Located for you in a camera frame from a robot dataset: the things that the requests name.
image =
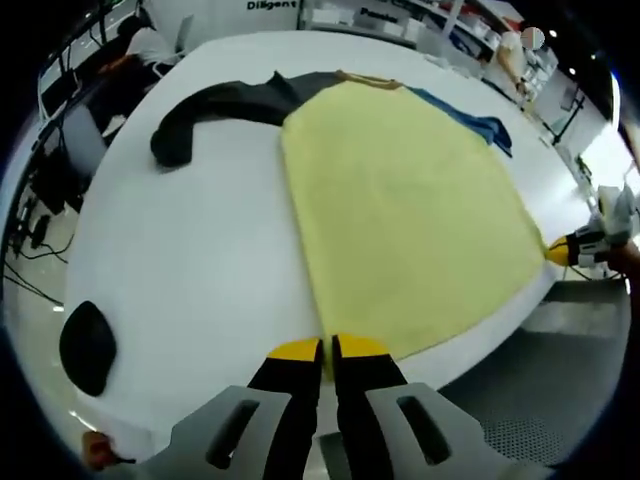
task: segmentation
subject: gray gripper part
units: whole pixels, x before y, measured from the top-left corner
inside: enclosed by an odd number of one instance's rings
[[[259,480],[267,464],[276,429],[291,399],[288,393],[228,387],[177,423],[169,446],[139,465],[107,469],[106,479],[135,480]],[[254,410],[228,468],[217,468],[207,454],[225,435],[240,410]]]
[[[500,455],[485,443],[476,419],[425,384],[370,390],[366,395],[396,479],[539,479],[551,473]]]

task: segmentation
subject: white table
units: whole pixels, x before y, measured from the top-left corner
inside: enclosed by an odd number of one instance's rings
[[[202,123],[193,161],[156,169],[149,139],[186,96],[232,80],[262,83],[337,69],[427,88],[472,114],[502,119],[513,159],[496,148],[546,241],[584,224],[571,174],[517,108],[474,79],[381,41],[278,32],[209,42],[150,92],[118,134],[86,195],[67,276],[66,311],[84,300],[106,315],[118,356],[104,394],[79,395],[104,417],[123,453],[164,446],[171,426],[226,386],[246,384],[277,345],[321,332],[279,155],[279,128]],[[473,239],[469,239],[473,248]],[[545,267],[468,332],[400,362],[434,388],[493,351],[555,280]],[[323,388],[319,432],[335,428]]]

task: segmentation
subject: person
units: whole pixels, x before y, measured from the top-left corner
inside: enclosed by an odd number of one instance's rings
[[[102,136],[114,134],[144,98],[148,88],[160,80],[178,62],[178,55],[165,39],[136,16],[124,19],[118,26],[118,37],[128,45],[124,56],[103,66],[99,73],[108,76],[94,116]]]
[[[82,435],[82,463],[93,472],[101,472],[119,463],[135,463],[113,452],[111,439],[102,432],[89,431]]]
[[[519,25],[520,32],[524,32],[530,25],[522,21]],[[508,31],[502,35],[500,45],[485,69],[483,81],[491,87],[497,88],[500,93],[516,100],[520,95],[525,95],[527,89],[522,79],[527,68],[523,40],[520,32]],[[536,47],[533,42],[527,47]]]
[[[164,75],[178,62],[178,56],[169,47],[166,40],[136,16],[125,18],[118,26],[118,37],[124,39],[129,47],[125,55],[105,65],[101,72],[117,70],[133,59],[139,60],[144,67],[157,65]]]

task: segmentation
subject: black object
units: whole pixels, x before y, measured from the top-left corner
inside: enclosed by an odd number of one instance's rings
[[[20,212],[11,219],[7,225],[7,231],[11,232],[11,249],[16,255],[20,253],[24,241],[31,235],[29,223],[31,222],[31,215],[33,215],[37,203],[38,200],[35,197],[29,197],[20,209]]]
[[[345,80],[337,72],[284,78],[274,72],[268,82],[229,82],[205,88],[176,105],[151,137],[159,165],[176,168],[191,162],[193,126],[203,120],[237,118],[281,126],[285,118],[321,90]]]
[[[51,216],[49,215],[42,215],[36,222],[33,233],[31,233],[32,249],[35,250],[44,242],[44,237],[47,236],[47,230],[49,229],[49,222],[51,222]]]
[[[80,211],[82,193],[88,188],[87,180],[71,166],[64,142],[60,143],[49,155],[41,150],[34,155],[37,163],[31,177],[31,191],[53,215],[62,213],[65,202]]]
[[[116,340],[104,315],[86,301],[76,308],[60,334],[60,360],[73,384],[87,395],[104,392],[116,358]]]
[[[73,69],[67,70],[60,75],[42,93],[42,105],[49,116],[52,116],[73,94],[78,90],[78,78]]]

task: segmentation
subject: gray mat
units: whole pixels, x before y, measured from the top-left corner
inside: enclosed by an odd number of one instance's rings
[[[440,391],[477,418],[487,442],[505,456],[544,465],[562,462],[588,433],[615,390],[629,329],[629,300],[621,283],[581,283],[584,288],[577,290],[575,285],[568,286],[570,295],[562,294],[561,285],[548,297],[561,302],[558,312],[562,311],[563,325],[572,305],[563,302],[567,299],[577,301],[575,322],[608,324],[612,334],[589,335],[593,328],[585,329],[583,335],[519,329]],[[595,299],[599,304],[612,303],[614,308],[594,308],[598,318],[587,318],[585,304]],[[543,307],[547,315],[553,315],[548,303]],[[602,317],[603,312],[610,312],[608,318]]]

